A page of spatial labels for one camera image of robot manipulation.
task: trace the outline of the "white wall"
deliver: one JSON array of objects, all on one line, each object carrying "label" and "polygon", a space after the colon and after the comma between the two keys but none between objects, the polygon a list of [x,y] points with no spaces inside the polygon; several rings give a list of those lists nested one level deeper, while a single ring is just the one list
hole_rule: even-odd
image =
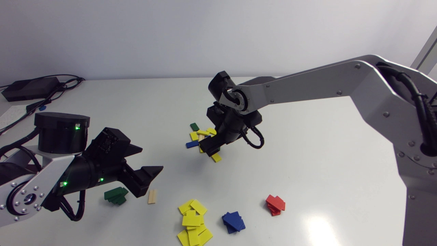
[{"label": "white wall", "polygon": [[285,75],[368,53],[410,65],[435,0],[3,0],[0,83]]}]

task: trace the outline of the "blue block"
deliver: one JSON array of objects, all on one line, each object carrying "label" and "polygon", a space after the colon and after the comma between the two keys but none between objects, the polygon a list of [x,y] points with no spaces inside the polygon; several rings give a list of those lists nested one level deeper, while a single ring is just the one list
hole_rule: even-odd
[{"label": "blue block", "polygon": [[185,145],[187,146],[187,148],[196,147],[196,146],[199,146],[199,141],[194,140],[192,142],[186,143]]}]

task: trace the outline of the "pile of blocks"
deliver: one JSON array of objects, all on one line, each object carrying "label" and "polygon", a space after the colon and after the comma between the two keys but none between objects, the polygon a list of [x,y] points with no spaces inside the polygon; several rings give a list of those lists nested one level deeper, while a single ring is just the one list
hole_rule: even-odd
[{"label": "pile of blocks", "polygon": [[113,204],[122,205],[126,201],[126,194],[129,193],[125,188],[115,188],[105,192],[104,198]]},{"label": "pile of blocks", "polygon": [[244,225],[244,221],[238,212],[226,213],[222,216],[223,223],[226,225],[228,229],[228,233],[240,232],[243,229],[246,229]]},{"label": "pile of blocks", "polygon": [[198,200],[191,199],[179,207],[183,215],[182,225],[187,229],[177,237],[182,246],[203,246],[212,238],[212,233],[206,228],[203,215],[208,211]]},{"label": "pile of blocks", "polygon": [[280,215],[281,210],[285,211],[285,202],[278,196],[269,195],[266,202],[272,216]]},{"label": "pile of blocks", "polygon": [[[207,137],[213,137],[217,134],[217,132],[213,128],[208,128],[206,131],[204,131],[204,130],[200,130],[196,123],[192,123],[190,124],[190,126],[193,129],[193,132],[190,133],[191,142],[185,144],[187,148],[199,146],[200,141],[204,140]],[[199,146],[199,152],[203,153],[203,150],[200,148],[200,146]],[[222,158],[218,153],[213,154],[211,158],[214,160],[214,162],[219,162],[222,160]]]}]

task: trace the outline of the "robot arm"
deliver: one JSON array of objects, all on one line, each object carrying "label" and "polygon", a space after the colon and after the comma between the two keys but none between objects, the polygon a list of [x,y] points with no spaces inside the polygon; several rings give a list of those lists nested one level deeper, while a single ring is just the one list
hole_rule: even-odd
[{"label": "robot arm", "polygon": [[[402,73],[390,73],[398,70]],[[401,83],[403,76],[414,84]],[[437,84],[426,75],[379,56],[361,56],[281,78],[257,77],[235,85],[226,72],[211,81],[209,91],[217,102],[207,116],[217,135],[202,140],[208,155],[218,147],[245,137],[261,123],[258,109],[276,103],[350,96],[363,119],[395,147],[399,174],[407,186],[403,245],[431,245],[437,222],[430,214],[437,207],[435,115],[426,101]]]}]

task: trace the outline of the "yellow block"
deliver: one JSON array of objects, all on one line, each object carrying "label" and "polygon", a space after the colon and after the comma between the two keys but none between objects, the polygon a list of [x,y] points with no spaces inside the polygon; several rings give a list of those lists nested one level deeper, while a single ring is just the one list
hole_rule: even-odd
[{"label": "yellow block", "polygon": [[190,204],[191,204],[193,201],[194,201],[194,199],[191,199],[191,200],[189,200],[188,202],[186,202],[186,203],[180,205],[180,206],[178,207],[180,213],[181,213],[181,214],[184,214],[186,211],[190,210],[190,209],[191,209]]},{"label": "yellow block", "polygon": [[188,232],[183,230],[178,235],[177,238],[179,238],[180,243],[182,246],[190,246],[190,243],[188,241]]},{"label": "yellow block", "polygon": [[205,224],[201,224],[200,226],[196,227],[197,235],[200,235],[204,230],[206,230]]},{"label": "yellow block", "polygon": [[208,135],[209,135],[209,132],[207,132],[207,131],[203,131],[203,130],[198,130],[198,131],[197,131],[197,134],[208,136]]},{"label": "yellow block", "polygon": [[196,211],[188,210],[187,215],[182,218],[183,226],[200,226],[201,218],[196,216]]},{"label": "yellow block", "polygon": [[215,131],[214,128],[208,128],[208,129],[206,129],[206,131],[211,133],[212,135],[216,135],[217,134],[217,132]]},{"label": "yellow block", "polygon": [[192,132],[192,133],[190,133],[190,137],[191,137],[191,140],[192,140],[192,141],[194,141],[194,140],[198,140],[198,139],[199,139],[199,137],[197,136],[197,133],[196,133],[196,132]]},{"label": "yellow block", "polygon": [[206,229],[204,232],[202,232],[199,235],[200,246],[206,244],[206,242],[209,241],[211,238],[212,238],[212,233],[208,229]]},{"label": "yellow block", "polygon": [[197,234],[197,230],[188,231],[188,241],[190,242],[190,246],[199,245],[199,234]]},{"label": "yellow block", "polygon": [[196,210],[197,213],[199,213],[200,215],[204,215],[206,213],[206,211],[208,211],[208,209],[206,209],[197,199],[194,200],[190,206]]},{"label": "yellow block", "polygon": [[214,160],[214,162],[219,162],[222,160],[222,158],[219,156],[218,153],[215,153],[211,156],[211,158]]}]

